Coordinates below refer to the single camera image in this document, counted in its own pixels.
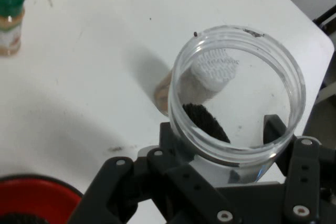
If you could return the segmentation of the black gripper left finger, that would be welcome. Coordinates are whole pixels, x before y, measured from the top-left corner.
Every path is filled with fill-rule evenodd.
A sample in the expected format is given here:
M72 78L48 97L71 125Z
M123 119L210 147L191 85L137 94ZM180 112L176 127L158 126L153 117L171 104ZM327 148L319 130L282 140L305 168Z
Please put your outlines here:
M158 147L136 161L105 161L68 223L127 223L148 199L167 223L237 223L234 206L191 165L177 162L174 140L170 124L161 123Z

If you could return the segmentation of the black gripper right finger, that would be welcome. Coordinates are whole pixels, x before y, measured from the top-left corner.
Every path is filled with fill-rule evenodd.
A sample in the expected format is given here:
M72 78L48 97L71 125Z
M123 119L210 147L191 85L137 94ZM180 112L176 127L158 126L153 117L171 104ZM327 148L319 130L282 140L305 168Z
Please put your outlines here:
M262 223L319 223L319 143L293 135L276 163L286 176L284 191L263 208Z

